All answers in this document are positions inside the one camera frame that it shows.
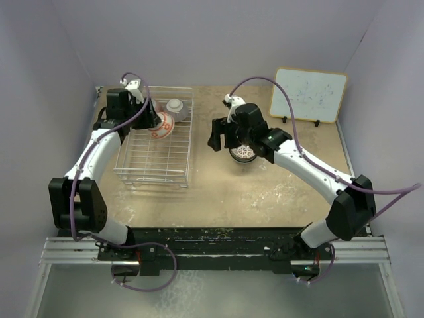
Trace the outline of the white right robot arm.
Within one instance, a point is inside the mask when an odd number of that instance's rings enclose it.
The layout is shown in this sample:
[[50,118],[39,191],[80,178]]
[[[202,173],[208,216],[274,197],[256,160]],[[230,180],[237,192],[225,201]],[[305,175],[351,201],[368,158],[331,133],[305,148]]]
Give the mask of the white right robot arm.
[[335,239],[351,240],[376,214],[372,182],[333,169],[307,151],[297,148],[293,137],[270,128],[254,103],[236,106],[227,117],[213,119],[208,146],[214,151],[248,146],[258,157],[295,174],[330,204],[322,221],[311,223],[295,237],[295,253],[310,259],[318,247]]

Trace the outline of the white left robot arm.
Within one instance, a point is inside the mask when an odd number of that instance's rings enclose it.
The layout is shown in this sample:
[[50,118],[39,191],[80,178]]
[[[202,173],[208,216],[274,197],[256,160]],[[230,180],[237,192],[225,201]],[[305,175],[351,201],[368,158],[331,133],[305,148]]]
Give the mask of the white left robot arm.
[[78,161],[64,177],[50,180],[48,192],[58,229],[69,230],[76,242],[85,237],[108,242],[120,259],[128,260],[136,243],[129,239],[129,228],[109,216],[98,183],[131,129],[152,128],[159,119],[148,89],[110,89],[106,100]]

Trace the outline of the grey striped bowl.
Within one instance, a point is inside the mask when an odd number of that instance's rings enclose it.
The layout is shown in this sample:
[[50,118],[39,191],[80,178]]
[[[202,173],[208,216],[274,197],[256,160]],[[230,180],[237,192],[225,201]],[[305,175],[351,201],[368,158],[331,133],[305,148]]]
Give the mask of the grey striped bowl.
[[189,115],[188,107],[185,106],[179,99],[170,99],[167,102],[164,111],[169,114],[176,123],[182,122]]

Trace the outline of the white wire dish rack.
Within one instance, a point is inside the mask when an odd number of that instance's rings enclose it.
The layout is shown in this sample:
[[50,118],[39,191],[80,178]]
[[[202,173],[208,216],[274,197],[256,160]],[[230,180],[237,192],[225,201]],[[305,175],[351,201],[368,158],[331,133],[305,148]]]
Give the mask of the white wire dish rack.
[[194,92],[188,87],[152,86],[153,101],[164,110],[171,99],[182,102],[187,117],[156,131],[132,130],[121,146],[114,172],[125,184],[173,184],[187,187]]

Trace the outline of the blue floral bowl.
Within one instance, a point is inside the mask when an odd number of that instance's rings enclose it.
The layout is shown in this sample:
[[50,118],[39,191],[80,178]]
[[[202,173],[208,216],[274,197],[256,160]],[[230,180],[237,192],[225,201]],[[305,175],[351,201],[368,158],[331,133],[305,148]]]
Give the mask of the blue floral bowl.
[[256,160],[256,157],[251,158],[239,158],[239,157],[233,157],[233,160],[239,164],[249,164]]

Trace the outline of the purple patterned bowl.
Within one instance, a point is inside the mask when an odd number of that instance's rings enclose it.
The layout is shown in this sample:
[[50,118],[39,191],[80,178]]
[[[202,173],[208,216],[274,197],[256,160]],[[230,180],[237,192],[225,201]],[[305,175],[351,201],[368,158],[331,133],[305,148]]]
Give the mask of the purple patterned bowl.
[[238,158],[239,160],[250,160],[256,157],[256,154],[253,152],[253,150],[246,145],[241,145],[237,148],[230,149],[230,153],[232,156]]

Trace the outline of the orange floral bowl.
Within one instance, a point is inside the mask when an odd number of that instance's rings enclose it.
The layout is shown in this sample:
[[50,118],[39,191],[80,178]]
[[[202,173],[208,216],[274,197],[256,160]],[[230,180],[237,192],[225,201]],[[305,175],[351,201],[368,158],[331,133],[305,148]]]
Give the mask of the orange floral bowl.
[[175,121],[165,112],[158,112],[157,115],[160,122],[154,128],[148,129],[148,134],[151,138],[160,140],[171,135],[175,127]]

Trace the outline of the pink patterned bowl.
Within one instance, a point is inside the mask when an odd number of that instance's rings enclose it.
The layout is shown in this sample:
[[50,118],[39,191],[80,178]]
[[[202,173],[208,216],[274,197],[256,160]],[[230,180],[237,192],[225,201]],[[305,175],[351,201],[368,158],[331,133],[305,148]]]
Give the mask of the pink patterned bowl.
[[162,105],[160,102],[156,101],[155,99],[151,99],[151,102],[156,113],[162,111]]

